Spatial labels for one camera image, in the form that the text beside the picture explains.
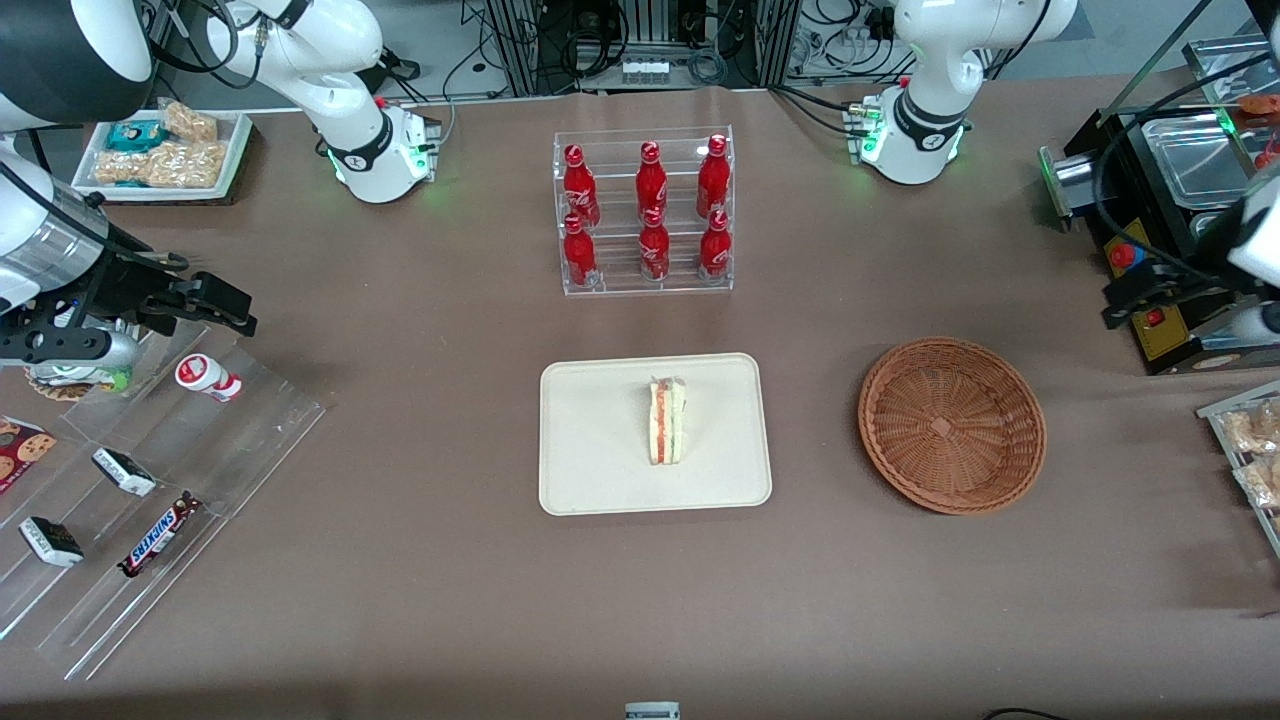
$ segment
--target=clear acrylic display stand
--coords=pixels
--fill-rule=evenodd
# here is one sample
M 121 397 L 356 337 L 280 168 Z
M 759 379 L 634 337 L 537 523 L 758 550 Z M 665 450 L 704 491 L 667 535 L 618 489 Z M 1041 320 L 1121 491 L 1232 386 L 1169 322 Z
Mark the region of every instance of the clear acrylic display stand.
M 140 364 L 155 354 L 147 382 L 122 395 L 93 392 L 59 420 L 54 450 L 67 445 L 63 462 L 5 515 L 14 527 L 0 533 L 0 623 L 8 633 L 29 615 L 41 629 L 51 626 L 37 650 L 67 679 L 91 678 L 102 666 L 324 414 L 233 340 L 192 327 L 174 338 L 151 336 Z M 243 393 L 221 404 L 173 382 L 191 351 L 238 374 Z M 160 484 L 146 497 L 119 489 L 92 464 L 99 447 L 129 455 Z M 36 468 L 52 465 L 52 455 Z M 184 489 L 204 506 L 137 578 L 127 578 L 116 564 Z M 70 569 L 40 561 L 15 527 L 31 515 L 65 524 L 84 560 Z
M 696 211 L 698 169 L 707 156 L 707 140 L 721 133 L 730 140 L 728 158 L 733 168 L 733 128 L 695 127 L 666 129 L 621 129 L 600 132 L 558 132 L 552 149 L 556 223 L 561 259 L 561 283 L 564 295 L 646 295 L 669 291 L 726 292 L 733 288 L 733 259 L 728 274 L 719 284 L 707 284 L 698 277 L 698 256 L 707 220 Z M 640 273 L 640 218 L 636 208 L 636 173 L 640 170 L 640 145 L 652 140 L 662 149 L 662 167 L 667 170 L 667 232 L 671 234 L 671 273 L 662 282 L 645 279 Z M 600 281 L 593 287 L 573 284 L 564 260 L 564 147 L 582 146 L 586 167 L 595 176 L 600 201 L 600 224 L 588 229 L 595 241 L 595 264 Z M 726 211 L 730 233 L 735 228 L 733 186 L 736 168 L 730 176 Z

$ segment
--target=floor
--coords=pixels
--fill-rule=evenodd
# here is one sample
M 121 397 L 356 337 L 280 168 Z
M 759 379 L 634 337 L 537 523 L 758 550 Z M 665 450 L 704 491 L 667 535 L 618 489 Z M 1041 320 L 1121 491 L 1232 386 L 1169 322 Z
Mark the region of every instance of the floor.
M 438 97 L 443 95 L 445 79 L 451 96 L 484 100 L 490 94 L 500 94 L 506 74 L 484 55 L 497 58 L 492 42 L 477 51 L 481 26 L 474 15 L 463 10 L 462 0 L 365 0 L 378 18 L 387 47 L 401 56 L 422 65 L 422 74 L 413 81 L 420 92 Z M 838 14 L 838 4 L 846 0 L 805 0 L 808 9 L 822 3 L 828 14 Z M 479 0 L 470 0 L 480 8 Z M 1079 9 L 1066 31 L 1053 42 L 1028 46 L 1021 56 L 1004 73 L 1004 79 L 1030 79 L 1048 77 L 1076 77 L 1096 74 L 1129 74 L 1138 70 L 1164 38 L 1176 27 L 1197 0 L 1080 0 Z M 1249 27 L 1252 19 L 1243 1 L 1215 3 L 1192 26 L 1188 37 L 1207 38 L 1235 35 Z M 1175 45 L 1158 65 L 1160 69 L 1183 64 Z M 892 69 L 905 60 L 905 49 L 895 49 L 895 55 L 883 65 Z M 820 72 L 808 67 L 806 72 Z M 193 74 L 169 76 L 173 88 L 196 108 L 207 109 L 269 109 L 288 108 L 292 104 L 271 90 L 255 85 L 243 91 L 233 91 L 212 78 Z M 403 94 L 390 86 L 384 88 L 389 97 Z M 46 132 L 42 136 L 50 163 L 58 177 L 69 179 L 79 160 L 82 136 L 77 131 Z M 28 154 L 26 140 L 19 150 Z

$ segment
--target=table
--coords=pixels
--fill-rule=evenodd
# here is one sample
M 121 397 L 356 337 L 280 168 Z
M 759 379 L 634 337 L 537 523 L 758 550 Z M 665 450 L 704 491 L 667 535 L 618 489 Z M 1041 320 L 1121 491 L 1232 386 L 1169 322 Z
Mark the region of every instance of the table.
M 302 115 L 255 118 L 242 202 L 111 218 L 253 293 L 244 347 L 329 413 L 97 678 L 58 680 L 19 626 L 3 715 L 1275 717 L 1276 566 L 1194 415 L 1271 374 L 1142 377 L 1036 163 L 1123 81 L 992 83 L 925 187 L 765 92 L 465 106 L 439 181 L 387 206 L 334 182 Z M 553 132 L 723 123 L 733 292 L 564 299 Z M 927 334 L 1043 404 L 1044 471 L 1006 511 L 919 510 L 861 450 L 863 374 Z M 760 365 L 765 505 L 543 512 L 543 368 L 726 351 Z M 0 382 L 12 414 L 61 410 Z

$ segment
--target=brown woven basket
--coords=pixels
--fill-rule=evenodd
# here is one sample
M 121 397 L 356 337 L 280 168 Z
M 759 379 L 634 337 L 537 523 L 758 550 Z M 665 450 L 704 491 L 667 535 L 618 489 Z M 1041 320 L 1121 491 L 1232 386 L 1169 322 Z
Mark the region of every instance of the brown woven basket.
M 1044 414 L 1027 380 L 972 342 L 890 350 L 863 382 L 858 430 L 895 488 L 938 512 L 1007 507 L 1044 464 Z

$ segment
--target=red bottle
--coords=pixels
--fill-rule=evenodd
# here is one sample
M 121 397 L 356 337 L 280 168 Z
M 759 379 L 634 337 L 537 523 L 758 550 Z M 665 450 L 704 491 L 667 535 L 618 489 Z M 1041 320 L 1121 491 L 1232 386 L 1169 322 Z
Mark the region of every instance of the red bottle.
M 726 150 L 728 150 L 728 138 L 723 135 L 713 135 L 707 141 L 707 158 L 703 159 L 703 167 L 698 170 L 698 215 L 700 218 L 705 218 L 712 210 L 724 209 L 724 202 L 728 199 L 728 178 L 732 172 L 728 167 L 728 158 L 724 156 Z
M 568 279 L 579 287 L 591 287 L 600 281 L 595 266 L 595 243 L 582 229 L 582 218 L 564 218 L 564 260 L 568 261 Z
M 564 200 L 568 211 L 577 213 L 594 228 L 600 224 L 600 200 L 595 195 L 595 176 L 582 160 L 582 146 L 570 145 L 564 149 Z
M 662 225 L 662 208 L 649 208 L 644 211 L 644 228 L 640 231 L 640 273 L 649 281 L 662 281 L 671 270 L 671 236 Z
M 636 173 L 636 213 L 644 218 L 649 208 L 667 209 L 667 170 L 658 159 L 658 143 L 648 140 L 640 146 L 640 172 Z
M 703 247 L 698 259 L 698 277 L 707 284 L 719 284 L 728 274 L 730 251 L 733 238 L 728 234 L 728 214 L 724 210 L 712 210 L 707 232 L 703 233 Z

